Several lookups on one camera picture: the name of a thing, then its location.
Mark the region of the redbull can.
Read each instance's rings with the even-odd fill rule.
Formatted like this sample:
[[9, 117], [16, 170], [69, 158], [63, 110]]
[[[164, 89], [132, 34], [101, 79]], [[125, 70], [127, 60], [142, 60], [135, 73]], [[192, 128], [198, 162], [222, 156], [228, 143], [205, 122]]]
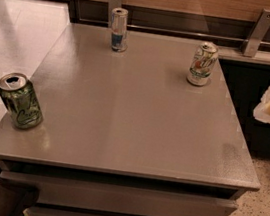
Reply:
[[111, 47], [115, 52], [124, 52], [127, 49], [127, 16], [125, 8], [114, 8], [111, 15]]

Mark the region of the green soda can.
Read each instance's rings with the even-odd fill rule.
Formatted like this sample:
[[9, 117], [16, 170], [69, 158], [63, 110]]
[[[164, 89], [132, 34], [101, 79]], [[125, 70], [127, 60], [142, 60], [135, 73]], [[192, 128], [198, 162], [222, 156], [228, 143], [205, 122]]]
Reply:
[[22, 130], [42, 122], [42, 112], [31, 80], [25, 74], [10, 73], [0, 79], [0, 97], [12, 123]]

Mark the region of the right metal wall bracket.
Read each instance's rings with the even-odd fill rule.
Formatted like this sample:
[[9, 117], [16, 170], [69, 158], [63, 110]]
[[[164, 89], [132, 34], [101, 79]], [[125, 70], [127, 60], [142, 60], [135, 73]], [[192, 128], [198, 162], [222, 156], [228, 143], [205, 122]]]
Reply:
[[253, 58], [258, 51], [261, 41], [268, 32], [270, 27], [270, 10], [263, 9], [259, 18], [253, 25], [248, 38], [242, 45], [242, 54], [244, 57]]

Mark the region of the left metal wall bracket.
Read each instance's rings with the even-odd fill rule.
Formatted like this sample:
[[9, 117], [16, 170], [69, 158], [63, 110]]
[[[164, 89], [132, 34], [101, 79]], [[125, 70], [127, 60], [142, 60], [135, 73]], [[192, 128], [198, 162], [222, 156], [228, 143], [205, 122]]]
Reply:
[[111, 26], [112, 22], [112, 10], [114, 8], [121, 7], [122, 5], [122, 0], [108, 0], [108, 26]]

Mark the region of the grey drawer cabinet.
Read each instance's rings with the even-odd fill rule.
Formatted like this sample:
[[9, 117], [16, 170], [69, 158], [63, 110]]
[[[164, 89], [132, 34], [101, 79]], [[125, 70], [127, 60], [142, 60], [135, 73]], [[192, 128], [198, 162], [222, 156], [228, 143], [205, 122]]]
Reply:
[[3, 177], [40, 190], [33, 216], [228, 216], [259, 180], [220, 70], [186, 75], [196, 43], [71, 24], [35, 71], [43, 121], [0, 122]]

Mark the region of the white 7up can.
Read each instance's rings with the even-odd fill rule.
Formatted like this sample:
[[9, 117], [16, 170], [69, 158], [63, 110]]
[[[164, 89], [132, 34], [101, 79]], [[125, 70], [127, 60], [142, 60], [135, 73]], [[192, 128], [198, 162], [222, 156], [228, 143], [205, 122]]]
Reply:
[[187, 80], [194, 86], [204, 86], [211, 76], [213, 67], [218, 59], [218, 48], [211, 42], [200, 43], [193, 55]]

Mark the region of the metal wall bracket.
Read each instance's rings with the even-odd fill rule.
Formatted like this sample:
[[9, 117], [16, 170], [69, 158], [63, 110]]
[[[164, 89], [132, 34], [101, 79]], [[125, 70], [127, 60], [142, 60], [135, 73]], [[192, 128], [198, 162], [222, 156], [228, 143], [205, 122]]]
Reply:
[[108, 26], [111, 26], [112, 22], [112, 10], [114, 8], [121, 7], [122, 5], [122, 0], [108, 0]]
[[253, 58], [258, 51], [261, 41], [268, 32], [270, 27], [270, 10], [263, 9], [259, 18], [253, 25], [248, 38], [242, 45], [242, 54], [244, 57]]

